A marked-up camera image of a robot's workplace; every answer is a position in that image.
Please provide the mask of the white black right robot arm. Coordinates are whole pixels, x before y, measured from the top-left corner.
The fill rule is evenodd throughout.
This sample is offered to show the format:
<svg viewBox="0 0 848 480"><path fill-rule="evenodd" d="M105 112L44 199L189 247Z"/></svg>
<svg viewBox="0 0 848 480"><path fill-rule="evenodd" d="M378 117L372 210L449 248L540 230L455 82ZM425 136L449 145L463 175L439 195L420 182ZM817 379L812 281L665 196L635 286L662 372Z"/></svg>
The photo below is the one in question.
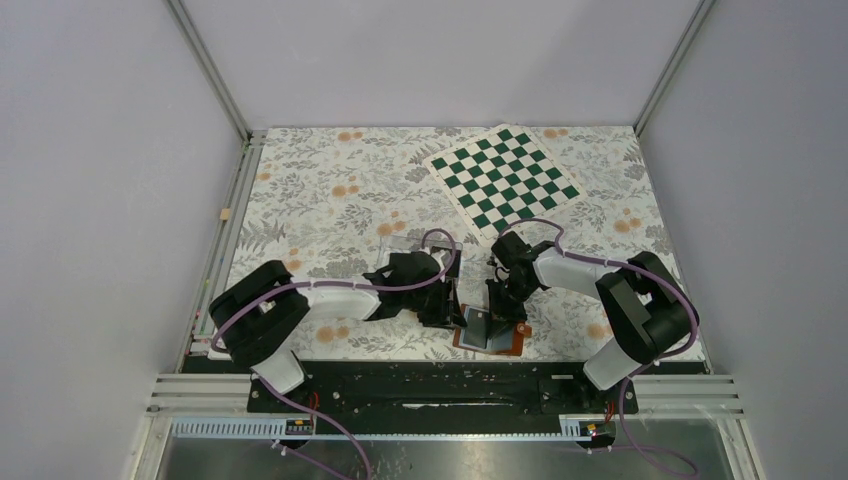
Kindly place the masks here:
<svg viewBox="0 0 848 480"><path fill-rule="evenodd" d="M552 241L531 246L509 232L494 242L492 255L507 272L504 280L487 281L494 322L526 322L525 303L539 290L564 289L601 302L613 338L584 363L585 377L573 386L583 410L601 410L612 400L614 385L698 330L695 308L653 253L624 262L601 260L562 252Z"/></svg>

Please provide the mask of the brown leather card holder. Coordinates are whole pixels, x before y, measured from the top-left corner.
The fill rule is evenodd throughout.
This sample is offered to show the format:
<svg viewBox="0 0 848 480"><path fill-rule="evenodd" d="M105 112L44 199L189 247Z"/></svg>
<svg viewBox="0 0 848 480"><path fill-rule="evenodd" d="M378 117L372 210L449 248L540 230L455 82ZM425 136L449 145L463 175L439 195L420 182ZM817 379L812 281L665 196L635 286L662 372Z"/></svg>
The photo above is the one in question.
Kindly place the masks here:
<svg viewBox="0 0 848 480"><path fill-rule="evenodd" d="M462 304L461 311L465 321L466 310L468 308L486 310L481 307ZM452 340L452 346L454 348L495 356L520 357L523 354L525 341L533 335L532 327L526 323L511 324L493 321L491 318L488 348L485 350L476 350L459 344L460 334L465 327L455 329Z"/></svg>

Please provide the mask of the clear acrylic card box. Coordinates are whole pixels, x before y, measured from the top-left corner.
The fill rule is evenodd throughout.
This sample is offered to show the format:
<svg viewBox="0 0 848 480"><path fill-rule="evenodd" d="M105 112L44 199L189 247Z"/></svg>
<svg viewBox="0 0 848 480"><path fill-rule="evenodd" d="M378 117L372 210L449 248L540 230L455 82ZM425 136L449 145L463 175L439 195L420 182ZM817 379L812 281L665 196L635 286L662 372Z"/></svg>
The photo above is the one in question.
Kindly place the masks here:
<svg viewBox="0 0 848 480"><path fill-rule="evenodd" d="M425 240L419 237L391 235L380 241L375 266L377 269L392 264L392 256L399 259L401 255L412 254L415 259L423 261L425 273L422 280L428 280L441 271L446 262L453 259L450 269L443 279L460 278L463 244L455 240L451 243L443 234L430 234Z"/></svg>

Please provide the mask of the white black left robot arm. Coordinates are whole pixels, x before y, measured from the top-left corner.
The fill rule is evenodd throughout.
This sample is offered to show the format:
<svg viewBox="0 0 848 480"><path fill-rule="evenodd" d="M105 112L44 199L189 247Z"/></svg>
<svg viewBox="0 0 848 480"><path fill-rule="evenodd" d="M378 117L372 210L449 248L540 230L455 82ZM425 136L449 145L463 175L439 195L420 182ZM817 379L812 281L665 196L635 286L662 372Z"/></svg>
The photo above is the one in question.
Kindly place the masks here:
<svg viewBox="0 0 848 480"><path fill-rule="evenodd" d="M455 299L460 259L455 248L429 247L393 252L387 265L358 278L307 280L269 261L212 301L216 332L210 349L269 383L282 408L299 410L311 387L285 342L301 322L336 317L371 322L408 311L428 327L463 326Z"/></svg>

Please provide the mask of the black VIP credit card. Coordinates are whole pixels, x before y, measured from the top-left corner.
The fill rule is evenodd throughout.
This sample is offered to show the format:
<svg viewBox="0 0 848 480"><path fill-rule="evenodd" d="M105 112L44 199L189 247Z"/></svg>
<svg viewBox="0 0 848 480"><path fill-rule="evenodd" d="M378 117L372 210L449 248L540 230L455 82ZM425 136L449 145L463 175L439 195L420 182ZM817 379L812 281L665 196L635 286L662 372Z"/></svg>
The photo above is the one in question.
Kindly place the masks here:
<svg viewBox="0 0 848 480"><path fill-rule="evenodd" d="M466 327L460 334L459 344L476 350L485 350L489 343L491 318L486 310L468 308Z"/></svg>

